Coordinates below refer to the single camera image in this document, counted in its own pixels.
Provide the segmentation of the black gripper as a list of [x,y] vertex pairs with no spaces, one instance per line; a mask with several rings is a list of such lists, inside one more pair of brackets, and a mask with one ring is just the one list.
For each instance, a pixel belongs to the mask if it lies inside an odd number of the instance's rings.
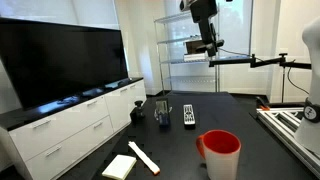
[[210,23],[210,19],[217,14],[216,0],[195,0],[190,5],[190,10],[193,22],[199,25],[206,48],[211,49],[213,46],[213,49],[217,51],[216,32],[214,24]]

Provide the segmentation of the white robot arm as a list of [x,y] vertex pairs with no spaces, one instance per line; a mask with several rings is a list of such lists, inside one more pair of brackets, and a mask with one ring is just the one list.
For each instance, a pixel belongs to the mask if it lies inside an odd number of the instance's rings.
[[[215,0],[193,0],[186,3],[192,13],[193,22],[200,28],[202,41],[206,45],[208,55],[215,56],[217,45],[213,28],[209,20],[217,14]],[[305,100],[303,119],[294,134],[295,140],[302,146],[320,153],[320,19],[307,25],[302,33],[311,60],[312,78],[309,96]]]

